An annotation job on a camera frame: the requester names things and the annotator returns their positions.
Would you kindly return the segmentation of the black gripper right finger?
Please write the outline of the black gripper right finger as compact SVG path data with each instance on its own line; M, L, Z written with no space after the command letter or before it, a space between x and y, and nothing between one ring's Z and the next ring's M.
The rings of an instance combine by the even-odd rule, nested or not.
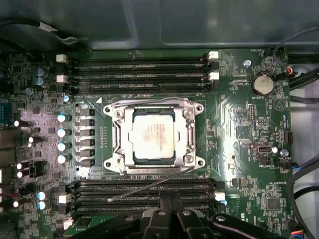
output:
M183 206L179 192L173 192L172 209L185 239L282 239L283 236L227 214L215 214L206 222Z

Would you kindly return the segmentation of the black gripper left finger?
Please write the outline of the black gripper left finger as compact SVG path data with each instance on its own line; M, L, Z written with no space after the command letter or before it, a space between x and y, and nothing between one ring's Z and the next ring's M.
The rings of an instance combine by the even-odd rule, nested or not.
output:
M172 220L172 192L159 193L159 207L139 214L122 214L79 232L72 239L168 239Z

